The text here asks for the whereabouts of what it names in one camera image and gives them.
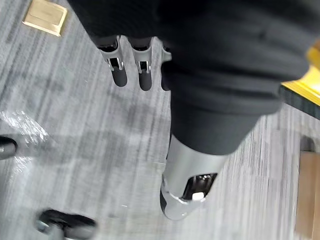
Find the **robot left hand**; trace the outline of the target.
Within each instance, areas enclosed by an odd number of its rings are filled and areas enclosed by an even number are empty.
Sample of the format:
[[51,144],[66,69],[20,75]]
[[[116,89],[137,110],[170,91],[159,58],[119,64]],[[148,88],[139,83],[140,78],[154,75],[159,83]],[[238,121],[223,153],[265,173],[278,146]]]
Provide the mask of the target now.
[[281,107],[283,82],[302,78],[320,36],[317,0],[71,0],[107,60],[126,36],[136,57],[156,37],[170,91],[170,143],[160,206],[181,220],[206,199],[229,155]]

